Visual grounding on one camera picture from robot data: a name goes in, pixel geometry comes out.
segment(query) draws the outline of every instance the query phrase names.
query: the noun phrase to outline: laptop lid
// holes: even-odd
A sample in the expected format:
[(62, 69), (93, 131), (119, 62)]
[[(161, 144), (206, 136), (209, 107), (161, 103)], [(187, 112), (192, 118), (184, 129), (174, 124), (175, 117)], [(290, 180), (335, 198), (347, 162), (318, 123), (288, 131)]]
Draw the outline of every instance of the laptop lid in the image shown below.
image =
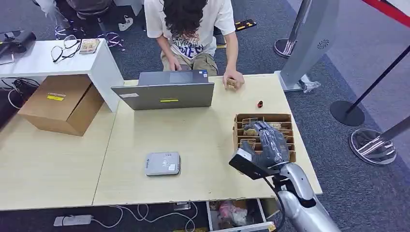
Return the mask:
[(111, 87), (133, 110), (210, 107), (214, 83)]

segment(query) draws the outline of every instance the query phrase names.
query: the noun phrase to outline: power strip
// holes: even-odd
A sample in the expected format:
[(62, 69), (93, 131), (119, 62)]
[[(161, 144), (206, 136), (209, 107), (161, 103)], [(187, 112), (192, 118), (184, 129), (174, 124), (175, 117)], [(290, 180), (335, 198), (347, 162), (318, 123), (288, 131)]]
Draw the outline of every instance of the power strip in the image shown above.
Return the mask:
[(91, 223), (91, 219), (91, 215), (56, 217), (56, 220), (54, 220), (54, 226), (88, 225)]

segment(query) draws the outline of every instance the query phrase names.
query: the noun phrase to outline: brown cardboard box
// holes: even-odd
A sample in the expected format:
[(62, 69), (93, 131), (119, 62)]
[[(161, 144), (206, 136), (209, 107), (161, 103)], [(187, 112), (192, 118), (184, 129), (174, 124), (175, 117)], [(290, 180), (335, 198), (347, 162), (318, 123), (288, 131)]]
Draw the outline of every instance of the brown cardboard box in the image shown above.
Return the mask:
[(258, 134), (253, 134), (252, 136), (245, 135), (243, 130), (243, 124), (247, 123), (248, 119), (257, 118), (259, 121), (272, 122), (280, 124), (280, 132), (286, 138), (289, 149), (289, 161), (296, 162), (296, 151), (294, 147), (293, 140), (293, 129), (292, 129), (292, 117), (290, 114), (237, 114), (234, 119), (233, 135), (234, 135), (234, 150), (236, 151), (240, 147), (241, 139), (255, 139), (254, 151), (256, 154), (262, 152), (262, 144)]
[(38, 129), (83, 136), (102, 103), (87, 75), (48, 76), (18, 114)]

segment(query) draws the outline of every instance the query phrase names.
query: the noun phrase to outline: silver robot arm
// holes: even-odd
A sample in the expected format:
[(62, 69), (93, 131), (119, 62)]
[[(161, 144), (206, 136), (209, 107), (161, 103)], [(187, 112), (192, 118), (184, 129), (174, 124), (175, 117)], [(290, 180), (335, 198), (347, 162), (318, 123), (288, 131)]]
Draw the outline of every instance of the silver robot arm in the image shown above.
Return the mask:
[[(340, 232), (317, 199), (305, 172), (299, 165), (289, 162), (283, 134), (260, 121), (245, 126), (244, 130), (249, 128), (258, 131), (263, 152), (256, 155), (244, 142), (229, 164), (254, 180), (264, 178), (277, 194), (281, 212), (298, 232)], [(269, 176), (274, 186), (266, 179)]]
[(283, 202), (281, 211), (298, 232), (340, 232), (316, 197), (301, 167), (287, 163), (273, 179), (277, 177), (286, 178), (274, 180), (275, 187), (278, 188), (280, 182), (284, 182), (282, 186), (285, 186), (278, 191), (278, 197)]

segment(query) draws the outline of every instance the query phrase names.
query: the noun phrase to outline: graphic print on shirt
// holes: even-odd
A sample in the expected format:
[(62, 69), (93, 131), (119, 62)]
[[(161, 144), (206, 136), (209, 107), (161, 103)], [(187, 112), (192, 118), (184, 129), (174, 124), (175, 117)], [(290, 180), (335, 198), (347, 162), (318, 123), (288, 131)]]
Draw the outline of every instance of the graphic print on shirt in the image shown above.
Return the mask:
[(193, 38), (190, 38), (189, 40), (182, 37), (176, 37), (172, 38), (172, 41), (179, 48), (181, 53), (190, 59), (203, 52), (205, 48), (202, 44), (198, 44), (199, 40), (197, 35)]

